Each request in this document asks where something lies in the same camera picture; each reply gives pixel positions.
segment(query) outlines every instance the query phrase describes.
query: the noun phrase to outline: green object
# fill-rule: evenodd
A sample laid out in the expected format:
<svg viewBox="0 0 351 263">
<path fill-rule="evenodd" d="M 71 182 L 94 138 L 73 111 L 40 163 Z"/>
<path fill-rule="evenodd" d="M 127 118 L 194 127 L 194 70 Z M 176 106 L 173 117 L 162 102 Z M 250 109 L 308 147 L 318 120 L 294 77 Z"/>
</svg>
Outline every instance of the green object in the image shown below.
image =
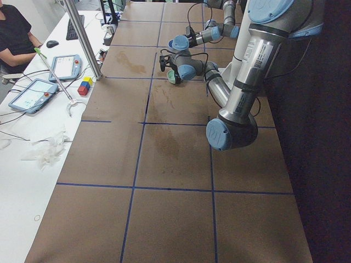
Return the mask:
<svg viewBox="0 0 351 263">
<path fill-rule="evenodd" d="M 171 82 L 172 84 L 175 84 L 176 83 L 176 77 L 174 75 L 174 70 L 169 70 L 167 72 L 167 78 L 168 78 L 168 81 Z"/>
<path fill-rule="evenodd" d="M 44 58 L 47 59 L 47 57 L 41 52 L 40 48 L 34 48 L 34 50 L 38 55 L 42 55 Z"/>
</svg>

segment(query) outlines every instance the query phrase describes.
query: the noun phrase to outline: person's arm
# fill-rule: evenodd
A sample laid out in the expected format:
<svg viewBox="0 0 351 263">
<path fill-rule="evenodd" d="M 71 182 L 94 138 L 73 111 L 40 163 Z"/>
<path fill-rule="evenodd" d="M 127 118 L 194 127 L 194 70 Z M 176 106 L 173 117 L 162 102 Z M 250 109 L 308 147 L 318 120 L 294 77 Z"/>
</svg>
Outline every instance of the person's arm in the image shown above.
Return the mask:
<svg viewBox="0 0 351 263">
<path fill-rule="evenodd" d="M 31 32 L 28 32 L 29 40 L 33 43 L 34 47 L 40 48 L 43 44 Z"/>
<path fill-rule="evenodd" d="M 30 62 L 36 53 L 13 55 L 11 51 L 7 48 L 0 52 L 0 59 L 3 60 L 11 67 L 19 66 Z"/>
</svg>

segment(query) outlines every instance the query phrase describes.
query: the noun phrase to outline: black mouse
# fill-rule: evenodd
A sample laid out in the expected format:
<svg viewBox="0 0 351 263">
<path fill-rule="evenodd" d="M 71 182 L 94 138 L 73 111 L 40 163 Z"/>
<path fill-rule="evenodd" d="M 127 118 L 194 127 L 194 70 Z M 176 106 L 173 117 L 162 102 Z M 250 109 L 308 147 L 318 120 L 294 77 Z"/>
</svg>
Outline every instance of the black mouse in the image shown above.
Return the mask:
<svg viewBox="0 0 351 263">
<path fill-rule="evenodd" d="M 58 45 L 59 42 L 55 41 L 55 40 L 49 40 L 47 43 L 46 43 L 46 46 L 48 48 L 53 48 L 54 46 Z"/>
</svg>

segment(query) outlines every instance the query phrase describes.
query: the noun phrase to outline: black keyboard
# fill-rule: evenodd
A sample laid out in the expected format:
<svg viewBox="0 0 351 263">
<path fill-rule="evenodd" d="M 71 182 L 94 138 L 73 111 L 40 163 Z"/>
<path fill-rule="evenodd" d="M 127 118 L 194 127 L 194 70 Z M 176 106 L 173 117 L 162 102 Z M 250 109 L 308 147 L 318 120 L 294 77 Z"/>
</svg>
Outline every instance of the black keyboard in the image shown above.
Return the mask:
<svg viewBox="0 0 351 263">
<path fill-rule="evenodd" d="M 81 19 L 82 25 L 84 25 L 84 15 L 79 15 L 79 18 Z M 78 35 L 70 19 L 68 21 L 66 40 L 74 40 L 74 39 L 78 39 Z"/>
</svg>

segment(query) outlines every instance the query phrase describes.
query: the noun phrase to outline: tablet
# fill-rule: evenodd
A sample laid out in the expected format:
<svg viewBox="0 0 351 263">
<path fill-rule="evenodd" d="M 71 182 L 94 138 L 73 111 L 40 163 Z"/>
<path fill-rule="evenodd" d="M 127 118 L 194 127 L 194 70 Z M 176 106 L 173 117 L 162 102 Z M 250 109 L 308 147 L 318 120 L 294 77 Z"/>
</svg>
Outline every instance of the tablet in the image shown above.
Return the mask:
<svg viewBox="0 0 351 263">
<path fill-rule="evenodd" d="M 56 56 L 51 68 L 59 80 L 71 81 L 80 74 L 81 64 L 82 60 L 79 55 Z M 52 73 L 50 73 L 49 81 L 56 82 Z"/>
<path fill-rule="evenodd" d="M 9 103 L 9 107 L 33 114 L 40 110 L 56 94 L 58 89 L 59 87 L 55 83 L 35 79 Z"/>
</svg>

